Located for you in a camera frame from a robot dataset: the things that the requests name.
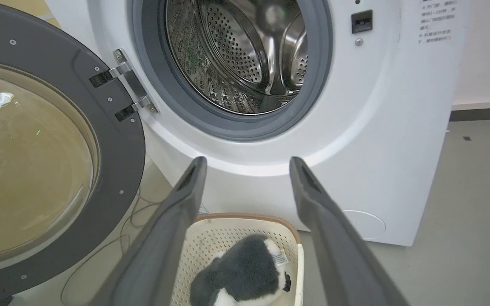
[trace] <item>stainless steel drum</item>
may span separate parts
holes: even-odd
[[[229,112],[272,112],[298,94],[307,32],[295,0],[168,0],[173,59],[194,89]]]

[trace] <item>round panel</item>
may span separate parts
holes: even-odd
[[[118,79],[90,81],[107,70],[60,29],[0,5],[0,298],[89,254],[134,199],[142,124]]]

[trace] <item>door glass window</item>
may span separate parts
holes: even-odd
[[[96,169],[94,136],[72,103],[0,66],[0,263],[61,234],[87,201]]]

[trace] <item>tag label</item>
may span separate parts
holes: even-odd
[[[276,263],[276,267],[284,266],[289,263],[288,258],[286,257],[285,250],[279,250],[279,253],[272,254],[273,260]]]
[[[420,0],[418,5],[421,21],[419,25],[420,45],[450,41],[455,35],[460,21],[459,0]]]

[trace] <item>basket rim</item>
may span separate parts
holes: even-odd
[[[294,228],[294,226],[289,221],[280,217],[274,217],[272,215],[259,215],[255,213],[208,213],[206,215],[199,215],[195,223],[208,219],[253,219],[279,223],[280,225],[283,225],[284,227],[288,228],[288,230],[290,230],[292,236],[294,236],[294,239],[296,240],[296,244],[302,244],[302,239],[300,238],[300,234],[298,233],[296,228]]]

